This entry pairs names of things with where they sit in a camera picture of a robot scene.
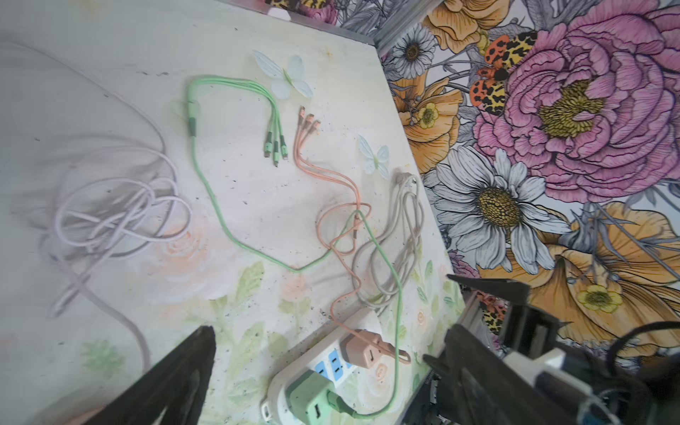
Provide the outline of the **green charger plug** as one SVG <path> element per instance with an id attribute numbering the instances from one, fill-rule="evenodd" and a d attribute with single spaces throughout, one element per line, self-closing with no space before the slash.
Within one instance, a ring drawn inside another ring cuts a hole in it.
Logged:
<path id="1" fill-rule="evenodd" d="M 290 412 L 304 424 L 326 424 L 331 413 L 338 412 L 331 398 L 334 389 L 331 380 L 307 370 L 285 392 Z"/>

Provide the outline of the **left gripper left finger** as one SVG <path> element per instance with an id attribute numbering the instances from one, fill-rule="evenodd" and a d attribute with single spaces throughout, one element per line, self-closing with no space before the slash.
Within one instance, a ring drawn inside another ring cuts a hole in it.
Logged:
<path id="1" fill-rule="evenodd" d="M 196 424 L 214 368 L 214 328 L 201 326 L 88 424 Z"/>

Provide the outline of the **white blue rectangular power strip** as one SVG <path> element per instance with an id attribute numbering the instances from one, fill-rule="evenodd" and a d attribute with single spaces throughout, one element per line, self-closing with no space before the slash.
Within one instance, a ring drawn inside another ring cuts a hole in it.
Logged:
<path id="1" fill-rule="evenodd" d="M 343 353 L 350 333 L 337 327 L 316 345 L 274 376 L 267 395 L 260 403 L 260 413 L 266 423 L 301 424 L 290 412 L 286 391 L 307 370 L 330 380 L 338 388 L 358 368 Z"/>

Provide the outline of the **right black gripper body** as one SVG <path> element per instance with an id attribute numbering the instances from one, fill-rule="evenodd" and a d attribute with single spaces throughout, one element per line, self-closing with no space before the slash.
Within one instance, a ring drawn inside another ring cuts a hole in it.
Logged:
<path id="1" fill-rule="evenodd" d="M 501 345 L 508 348 L 504 358 L 491 349 L 462 324 L 457 323 L 446 334 L 446 366 L 448 367 L 536 367 L 549 352 L 557 352 L 561 366 L 565 354 L 556 342 L 562 323 L 549 313 L 528 302 L 531 287 L 512 279 L 469 278 L 450 274 L 448 279 L 477 292 L 508 302 L 500 332 Z"/>

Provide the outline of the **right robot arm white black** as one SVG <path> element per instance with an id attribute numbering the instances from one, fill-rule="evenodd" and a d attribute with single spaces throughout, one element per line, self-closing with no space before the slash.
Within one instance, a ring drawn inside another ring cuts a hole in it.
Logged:
<path id="1" fill-rule="evenodd" d="M 679 357 L 673 354 L 637 372 L 616 360 L 644 334 L 677 330 L 654 322 L 616 338 L 602 359 L 558 341 L 566 327 L 529 304 L 529 285 L 509 279 L 451 280 L 508 302 L 500 332 L 508 351 L 499 358 L 465 326 L 447 331 L 443 380 L 458 424 L 673 424 L 679 422 Z"/>

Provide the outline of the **pink charger plug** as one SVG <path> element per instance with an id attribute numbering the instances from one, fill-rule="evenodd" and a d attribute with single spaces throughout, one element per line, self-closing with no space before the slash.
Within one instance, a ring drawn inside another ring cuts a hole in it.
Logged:
<path id="1" fill-rule="evenodd" d="M 382 353 L 378 344 L 382 341 L 379 334 L 366 329 L 357 329 L 340 343 L 344 359 L 358 368 L 372 368 L 380 361 Z"/>

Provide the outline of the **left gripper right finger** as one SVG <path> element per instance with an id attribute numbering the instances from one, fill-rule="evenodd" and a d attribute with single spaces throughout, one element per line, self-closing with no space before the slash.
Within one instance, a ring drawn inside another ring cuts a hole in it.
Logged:
<path id="1" fill-rule="evenodd" d="M 572 424 L 462 325 L 446 333 L 446 347 L 423 360 L 440 377 L 437 404 L 458 424 Z"/>

